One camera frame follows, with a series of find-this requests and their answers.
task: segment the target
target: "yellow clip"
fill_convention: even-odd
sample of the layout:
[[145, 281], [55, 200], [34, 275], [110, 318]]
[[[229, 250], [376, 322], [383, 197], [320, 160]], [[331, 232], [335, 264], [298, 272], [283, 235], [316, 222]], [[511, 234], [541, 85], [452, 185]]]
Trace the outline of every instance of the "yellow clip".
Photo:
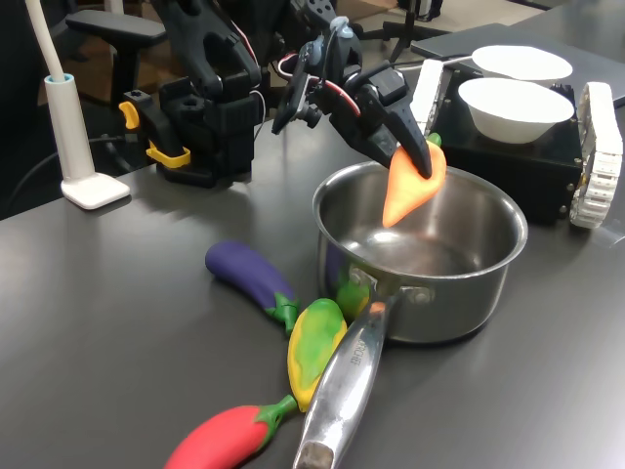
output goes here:
[[191, 152], [185, 147], [183, 147], [183, 150], [185, 152], [180, 156], [167, 156], [165, 153], [159, 151], [152, 143], [152, 140], [150, 140], [149, 149], [146, 150], [146, 153], [147, 156], [162, 163], [164, 166], [170, 169], [176, 169], [191, 163]]
[[139, 127], [139, 113], [132, 103], [128, 101], [119, 104], [119, 110], [124, 113], [126, 117], [126, 128], [128, 130], [134, 130]]

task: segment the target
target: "white bowl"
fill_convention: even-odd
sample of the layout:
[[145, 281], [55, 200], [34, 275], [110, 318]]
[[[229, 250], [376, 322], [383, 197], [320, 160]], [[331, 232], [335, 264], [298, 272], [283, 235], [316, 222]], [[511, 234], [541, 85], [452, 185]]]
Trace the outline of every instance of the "white bowl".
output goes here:
[[514, 78], [546, 87], [573, 72], [565, 59], [528, 46], [482, 47], [473, 52], [472, 59], [484, 77]]
[[574, 113], [567, 98], [528, 81], [476, 78], [460, 85], [458, 93], [478, 130], [506, 144], [533, 142]]

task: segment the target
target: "white lamp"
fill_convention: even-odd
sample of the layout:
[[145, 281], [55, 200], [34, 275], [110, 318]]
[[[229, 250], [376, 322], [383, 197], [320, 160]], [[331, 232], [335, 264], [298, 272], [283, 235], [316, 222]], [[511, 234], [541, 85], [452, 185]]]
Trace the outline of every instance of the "white lamp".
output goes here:
[[63, 195], [87, 210], [125, 197], [130, 193], [128, 186], [96, 172], [74, 77], [63, 73], [41, 3], [39, 0], [25, 1], [39, 47], [50, 70], [44, 83], [61, 162]]

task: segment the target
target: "black box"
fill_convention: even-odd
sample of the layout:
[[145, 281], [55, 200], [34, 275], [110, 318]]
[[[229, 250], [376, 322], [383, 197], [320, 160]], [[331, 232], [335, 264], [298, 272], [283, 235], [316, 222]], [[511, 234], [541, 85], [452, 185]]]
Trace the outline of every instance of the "black box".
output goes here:
[[[441, 96], [432, 131], [442, 138], [447, 164], [503, 190], [529, 222], [552, 224], [565, 217], [582, 172], [577, 119], [573, 116], [554, 125], [531, 144], [495, 142], [478, 131], [469, 107], [458, 95], [458, 87], [473, 78], [461, 71], [452, 73], [445, 96]], [[572, 89], [556, 91], [575, 107]]]

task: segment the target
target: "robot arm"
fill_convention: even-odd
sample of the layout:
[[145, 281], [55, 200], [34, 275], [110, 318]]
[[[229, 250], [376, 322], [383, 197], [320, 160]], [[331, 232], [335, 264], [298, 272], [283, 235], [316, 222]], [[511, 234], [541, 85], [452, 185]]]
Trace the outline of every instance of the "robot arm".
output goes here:
[[[314, 127], [322, 114], [331, 114], [352, 148], [389, 166], [402, 145], [422, 176], [431, 176], [405, 79], [388, 62], [362, 69], [359, 41], [330, 0], [217, 1], [152, 0], [188, 78], [161, 87], [160, 107], [141, 92], [126, 93], [127, 127], [141, 128], [149, 140], [146, 153], [168, 179], [212, 187], [220, 179], [246, 177], [264, 103], [255, 95], [270, 90], [266, 66], [293, 49], [299, 54], [278, 66], [288, 84], [274, 133], [294, 119]], [[162, 145], [173, 136], [178, 141], [169, 147], [176, 154]]]
[[[295, 62], [292, 74], [282, 69], [288, 62]], [[333, 19], [325, 35], [280, 63], [289, 84], [272, 131], [279, 133], [295, 119], [314, 127], [321, 112], [330, 113], [350, 147], [388, 167], [399, 143], [421, 175], [430, 178], [430, 153], [410, 110], [412, 96], [403, 75], [387, 61], [370, 70], [361, 65], [359, 42], [347, 19]]]

